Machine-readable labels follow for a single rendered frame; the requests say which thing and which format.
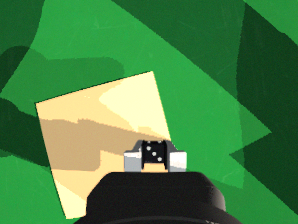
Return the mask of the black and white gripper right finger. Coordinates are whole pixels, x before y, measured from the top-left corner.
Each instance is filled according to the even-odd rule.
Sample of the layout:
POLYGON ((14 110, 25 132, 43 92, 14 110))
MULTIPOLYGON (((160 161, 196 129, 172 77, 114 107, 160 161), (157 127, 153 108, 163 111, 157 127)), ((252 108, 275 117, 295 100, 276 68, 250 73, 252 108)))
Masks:
POLYGON ((186 172, 186 152, 177 150, 171 140, 163 140, 163 143, 165 170, 168 172, 186 172))

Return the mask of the cream square mat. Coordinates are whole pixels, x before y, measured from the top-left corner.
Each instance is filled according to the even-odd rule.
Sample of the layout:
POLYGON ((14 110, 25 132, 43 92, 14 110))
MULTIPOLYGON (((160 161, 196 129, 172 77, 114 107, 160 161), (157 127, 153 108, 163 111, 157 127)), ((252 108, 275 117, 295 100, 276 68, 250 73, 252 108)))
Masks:
POLYGON ((124 172, 124 151, 137 140, 171 140, 153 71, 36 105, 67 219, 85 215, 105 174, 124 172))

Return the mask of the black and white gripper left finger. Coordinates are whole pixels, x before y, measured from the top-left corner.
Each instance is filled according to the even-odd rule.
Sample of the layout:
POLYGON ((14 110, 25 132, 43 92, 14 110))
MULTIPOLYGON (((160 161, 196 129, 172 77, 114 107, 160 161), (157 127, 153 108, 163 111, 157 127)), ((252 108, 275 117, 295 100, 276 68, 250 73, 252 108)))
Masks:
POLYGON ((132 150, 124 152, 124 172, 141 172, 144 170, 144 144, 145 140, 137 140, 132 150))

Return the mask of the black die with white pips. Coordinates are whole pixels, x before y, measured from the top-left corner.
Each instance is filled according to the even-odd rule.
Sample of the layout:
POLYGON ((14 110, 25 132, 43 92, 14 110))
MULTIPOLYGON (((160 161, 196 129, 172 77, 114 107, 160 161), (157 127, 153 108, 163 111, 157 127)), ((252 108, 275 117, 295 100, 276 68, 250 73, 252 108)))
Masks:
POLYGON ((164 164, 163 141, 145 141, 145 164, 164 164))

